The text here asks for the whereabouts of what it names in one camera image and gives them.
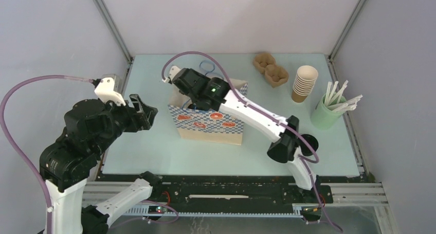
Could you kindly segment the blue checkered paper bag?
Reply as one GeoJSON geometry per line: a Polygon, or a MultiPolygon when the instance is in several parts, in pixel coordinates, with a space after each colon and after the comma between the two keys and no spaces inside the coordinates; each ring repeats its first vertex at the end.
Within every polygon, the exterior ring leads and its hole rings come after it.
{"type": "Polygon", "coordinates": [[[244,122],[212,109],[204,111],[174,86],[168,104],[175,127],[183,139],[241,145],[244,122]]]}

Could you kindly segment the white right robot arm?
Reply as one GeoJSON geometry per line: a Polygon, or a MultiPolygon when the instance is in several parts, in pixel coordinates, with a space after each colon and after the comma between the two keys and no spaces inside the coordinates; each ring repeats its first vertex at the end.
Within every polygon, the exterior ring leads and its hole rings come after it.
{"type": "Polygon", "coordinates": [[[231,115],[260,131],[271,142],[267,155],[287,165],[299,187],[301,199],[312,202],[319,196],[316,174],[302,154],[301,145],[308,145],[308,142],[304,142],[298,133],[298,118],[278,116],[248,100],[225,80],[209,78],[191,68],[172,66],[166,81],[174,84],[201,111],[214,110],[231,115]]]}

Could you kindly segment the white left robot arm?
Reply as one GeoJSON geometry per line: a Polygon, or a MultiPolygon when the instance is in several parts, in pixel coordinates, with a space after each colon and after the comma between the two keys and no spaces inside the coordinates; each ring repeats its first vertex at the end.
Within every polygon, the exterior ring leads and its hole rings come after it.
{"type": "Polygon", "coordinates": [[[157,201],[162,180],[146,171],[126,189],[96,205],[83,207],[90,171],[123,133],[149,130],[158,113],[131,94],[132,106],[85,99],[64,116],[65,127],[40,156],[40,175],[51,199],[45,233],[107,233],[112,224],[135,204],[157,201]]]}

